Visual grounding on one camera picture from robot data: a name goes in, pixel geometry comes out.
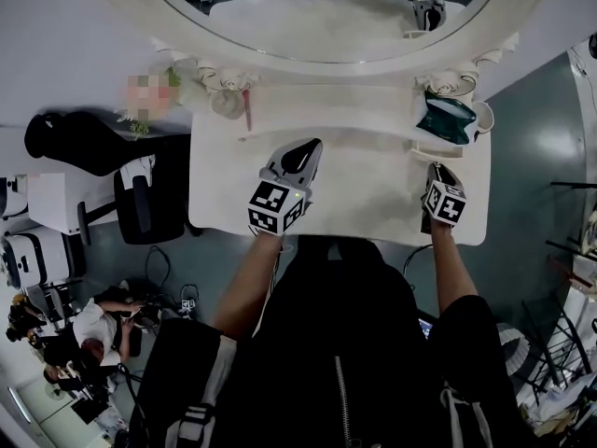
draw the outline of white vanity table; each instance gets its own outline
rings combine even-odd
[[[491,137],[454,156],[453,145],[416,128],[423,90],[416,78],[449,73],[462,82],[471,69],[479,77],[478,58],[501,55],[539,0],[448,3],[447,21],[418,37],[410,34],[417,27],[408,0],[233,0],[214,5],[209,17],[185,0],[110,1],[167,42],[161,49],[174,60],[196,63],[201,91],[190,105],[189,191],[195,226],[249,234],[246,204],[258,170],[278,146],[314,136],[324,153],[313,205],[293,232],[428,244],[420,198],[436,158],[411,151],[424,144],[446,151],[440,161],[465,186],[456,241],[483,242]],[[245,116],[230,120],[212,110],[205,91],[222,90],[250,90],[250,131]],[[473,101],[472,91],[446,96]]]

